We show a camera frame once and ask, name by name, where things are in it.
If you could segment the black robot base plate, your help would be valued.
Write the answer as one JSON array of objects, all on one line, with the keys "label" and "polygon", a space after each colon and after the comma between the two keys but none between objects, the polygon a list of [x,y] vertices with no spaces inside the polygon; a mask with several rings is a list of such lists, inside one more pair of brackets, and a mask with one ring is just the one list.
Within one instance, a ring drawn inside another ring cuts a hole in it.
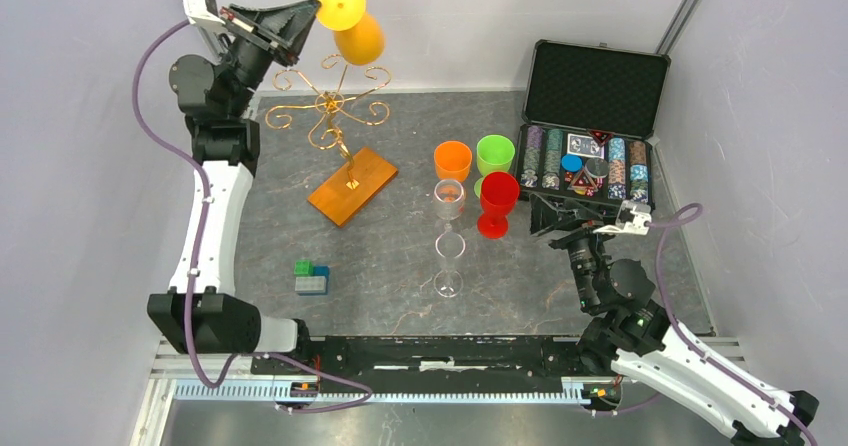
[{"label": "black robot base plate", "polygon": [[322,393],[363,384],[377,395],[535,396],[561,392],[562,380],[585,380],[587,391],[624,383],[568,336],[325,336],[291,356],[342,378],[319,380]]}]

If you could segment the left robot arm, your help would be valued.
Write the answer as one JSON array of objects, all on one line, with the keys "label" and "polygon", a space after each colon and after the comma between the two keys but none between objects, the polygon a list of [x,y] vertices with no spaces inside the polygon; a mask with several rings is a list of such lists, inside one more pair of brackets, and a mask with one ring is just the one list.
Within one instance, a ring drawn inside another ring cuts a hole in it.
[{"label": "left robot arm", "polygon": [[297,63],[321,4],[184,6],[190,24],[231,40],[217,62],[189,54],[169,69],[191,138],[191,150],[178,155],[193,170],[194,193],[180,260],[165,292],[149,296],[147,314],[179,353],[276,352],[288,372],[302,373],[314,360],[305,324],[264,316],[236,298],[234,259],[260,156],[259,124],[245,112],[272,64]]}]

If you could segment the clear wine glass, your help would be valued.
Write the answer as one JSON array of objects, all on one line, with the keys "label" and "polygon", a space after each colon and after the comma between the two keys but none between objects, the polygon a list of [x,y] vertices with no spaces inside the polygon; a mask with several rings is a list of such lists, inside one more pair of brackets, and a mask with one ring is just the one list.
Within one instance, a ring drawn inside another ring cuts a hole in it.
[{"label": "clear wine glass", "polygon": [[455,179],[440,180],[434,187],[432,203],[437,217],[436,232],[459,232],[465,209],[466,190]]},{"label": "clear wine glass", "polygon": [[458,263],[465,250],[465,240],[456,232],[445,231],[436,239],[439,271],[434,277],[434,287],[440,296],[456,297],[463,288],[464,279],[458,270]]}]

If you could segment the yellow-orange plastic wine glass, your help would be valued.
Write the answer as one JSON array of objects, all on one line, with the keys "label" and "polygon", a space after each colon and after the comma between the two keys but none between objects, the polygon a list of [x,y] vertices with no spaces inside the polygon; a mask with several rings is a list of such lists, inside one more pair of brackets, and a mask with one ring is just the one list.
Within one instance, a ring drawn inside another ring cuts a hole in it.
[{"label": "yellow-orange plastic wine glass", "polygon": [[377,20],[367,11],[367,0],[318,0],[316,18],[333,33],[339,54],[350,64],[363,66],[376,61],[385,48],[385,37]]}]

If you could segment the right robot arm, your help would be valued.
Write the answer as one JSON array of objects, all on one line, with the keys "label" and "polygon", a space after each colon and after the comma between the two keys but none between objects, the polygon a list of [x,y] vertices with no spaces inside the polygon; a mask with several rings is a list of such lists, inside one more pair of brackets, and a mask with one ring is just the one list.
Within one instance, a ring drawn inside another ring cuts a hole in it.
[{"label": "right robot arm", "polygon": [[[580,309],[592,320],[577,343],[580,366],[591,374],[629,377],[693,412],[734,445],[814,445],[809,427],[818,399],[785,391],[745,371],[707,345],[675,315],[665,287],[662,253],[674,228],[698,219],[690,203],[656,220],[650,206],[624,201],[614,215],[579,203],[531,201],[531,233],[553,231],[550,241],[567,253]],[[615,260],[604,248],[619,236],[659,230],[650,279],[637,260]]]}]

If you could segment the red plastic wine glass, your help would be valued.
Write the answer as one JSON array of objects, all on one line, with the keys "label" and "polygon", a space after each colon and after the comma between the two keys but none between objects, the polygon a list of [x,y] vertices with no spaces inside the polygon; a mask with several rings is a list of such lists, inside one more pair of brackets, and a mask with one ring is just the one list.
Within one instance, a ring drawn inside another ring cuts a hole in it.
[{"label": "red plastic wine glass", "polygon": [[481,183],[482,214],[477,221],[479,233],[487,239],[499,239],[509,230],[508,215],[513,211],[520,194],[515,177],[502,171],[485,176]]}]

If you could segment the orange plastic wine glass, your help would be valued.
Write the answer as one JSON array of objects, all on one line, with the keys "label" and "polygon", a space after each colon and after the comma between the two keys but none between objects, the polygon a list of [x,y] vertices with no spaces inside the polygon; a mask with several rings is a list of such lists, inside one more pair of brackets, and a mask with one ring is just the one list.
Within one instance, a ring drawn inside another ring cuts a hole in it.
[{"label": "orange plastic wine glass", "polygon": [[464,182],[470,174],[473,153],[465,143],[450,140],[435,148],[433,160],[436,175],[440,180]]}]

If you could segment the clear wine glass back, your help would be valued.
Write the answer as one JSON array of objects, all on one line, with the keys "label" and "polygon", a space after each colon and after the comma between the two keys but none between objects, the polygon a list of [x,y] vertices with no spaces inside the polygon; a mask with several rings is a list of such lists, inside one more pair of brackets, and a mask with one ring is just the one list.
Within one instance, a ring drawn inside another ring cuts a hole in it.
[{"label": "clear wine glass back", "polygon": [[445,231],[436,239],[439,271],[434,277],[434,287],[440,296],[456,297],[463,288],[464,279],[458,270],[458,263],[465,250],[465,240],[456,232]]}]

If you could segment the green plastic wine glass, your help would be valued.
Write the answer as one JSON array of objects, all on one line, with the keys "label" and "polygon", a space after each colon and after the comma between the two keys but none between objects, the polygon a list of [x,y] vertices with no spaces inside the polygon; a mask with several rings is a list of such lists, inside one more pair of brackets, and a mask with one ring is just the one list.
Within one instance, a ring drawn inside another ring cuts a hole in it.
[{"label": "green plastic wine glass", "polygon": [[476,166],[480,178],[474,184],[474,193],[480,197],[482,183],[493,172],[509,172],[515,157],[514,143],[503,135],[490,134],[481,138],[476,145]]}]

